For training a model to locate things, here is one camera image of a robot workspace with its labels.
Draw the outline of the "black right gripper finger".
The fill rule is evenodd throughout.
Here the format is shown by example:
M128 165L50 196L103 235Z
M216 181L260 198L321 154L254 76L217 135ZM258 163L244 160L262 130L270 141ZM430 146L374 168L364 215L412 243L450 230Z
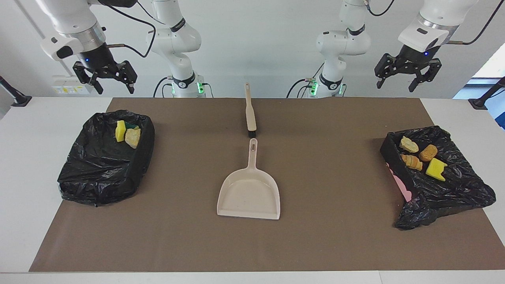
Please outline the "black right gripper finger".
M123 83L130 95L134 94L134 84L137 82L138 75L128 60L115 64L112 77Z
M73 70L77 76L77 79L81 83L88 84L88 85L92 86L99 95L103 94L103 87L101 86L101 84L97 80L97 73L96 72L93 72L92 76L90 77L86 73L86 68L83 65L83 63L81 63L81 61L76 61L74 63Z

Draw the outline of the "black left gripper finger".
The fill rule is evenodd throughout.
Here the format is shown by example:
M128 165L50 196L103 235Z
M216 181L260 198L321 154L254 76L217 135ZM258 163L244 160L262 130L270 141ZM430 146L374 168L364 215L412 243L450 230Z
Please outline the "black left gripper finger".
M440 59L431 59L426 63L410 63L410 65L412 65L411 69L415 74L415 79L409 85L409 92L414 92L420 83L433 81L442 63Z
M398 63L401 63L400 56L392 56L388 53L382 56L374 68L375 76L378 79L376 83L378 89L382 88L388 77L399 74Z

